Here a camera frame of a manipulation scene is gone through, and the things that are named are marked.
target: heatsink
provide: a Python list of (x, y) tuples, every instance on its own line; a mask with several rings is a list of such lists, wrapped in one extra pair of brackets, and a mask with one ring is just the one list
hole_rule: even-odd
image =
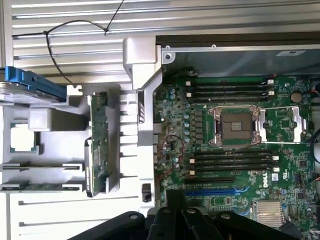
[(284, 223), (281, 202), (278, 200), (259, 200), (256, 202), (256, 220), (271, 228)]

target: circuit board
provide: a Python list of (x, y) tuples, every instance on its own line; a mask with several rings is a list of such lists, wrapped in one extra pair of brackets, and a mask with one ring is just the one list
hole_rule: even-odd
[(275, 76), (175, 78), (154, 97), (161, 124), (156, 201), (183, 189), (190, 207), (239, 215), (273, 228), (316, 224), (310, 81)]
[(85, 178), (88, 197), (103, 192), (108, 172), (107, 96), (104, 93), (88, 96), (91, 137), (86, 140)]

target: blue pcie slot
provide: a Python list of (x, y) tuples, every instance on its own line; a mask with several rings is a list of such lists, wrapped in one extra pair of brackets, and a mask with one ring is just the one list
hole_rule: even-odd
[(248, 191), (249, 186), (243, 189), (227, 188), (227, 189), (201, 189), (196, 191), (186, 191), (184, 194), (187, 197), (215, 196), (215, 195), (239, 195)]

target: green circuit board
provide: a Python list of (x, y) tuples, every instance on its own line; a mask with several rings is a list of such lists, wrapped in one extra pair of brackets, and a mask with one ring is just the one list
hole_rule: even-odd
[[(291, 221), (308, 239), (317, 220), (309, 80), (190, 77), (167, 82), (154, 97), (154, 122), (162, 127), (154, 166), (157, 204), (164, 204), (166, 189), (183, 189), (187, 204), (209, 215), (234, 211), (263, 224), (265, 208), (275, 207), (278, 217), (266, 225), (279, 228)], [(255, 138), (262, 132), (262, 114), (265, 135)]]
[(85, 159), (86, 191), (89, 197), (94, 197), (103, 192), (109, 175), (107, 95), (97, 93), (87, 98), (90, 106), (91, 138), (87, 140), (88, 154)]

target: black plastic part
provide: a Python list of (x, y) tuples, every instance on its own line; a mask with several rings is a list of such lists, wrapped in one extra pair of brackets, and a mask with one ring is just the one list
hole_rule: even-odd
[(168, 207), (160, 208), (155, 215), (148, 240), (175, 240), (176, 211)]
[(185, 192), (183, 190), (166, 190), (165, 200), (165, 206), (170, 209), (182, 211), (187, 208)]
[(303, 237), (301, 231), (297, 228), (297, 226), (290, 221), (287, 221), (285, 224), (281, 225), (279, 227), (279, 230), (297, 239), (302, 239)]
[(320, 32), (159, 35), (155, 42), (171, 48), (309, 45), (320, 43)]
[[(156, 213), (131, 211), (112, 218), (69, 240), (296, 240), (297, 238), (240, 216), (232, 211), (212, 219), (202, 210), (186, 207), (183, 192), (167, 191), (166, 202)], [(293, 226), (284, 227), (293, 233)]]
[(145, 216), (136, 211), (128, 211), (69, 240), (127, 239), (133, 232), (144, 228)]
[(210, 225), (202, 213), (196, 208), (184, 209), (182, 216), (196, 240), (223, 240), (218, 229)]
[(150, 183), (145, 183), (142, 184), (142, 201), (144, 203), (149, 203), (152, 200), (152, 193), (151, 193), (151, 184)]

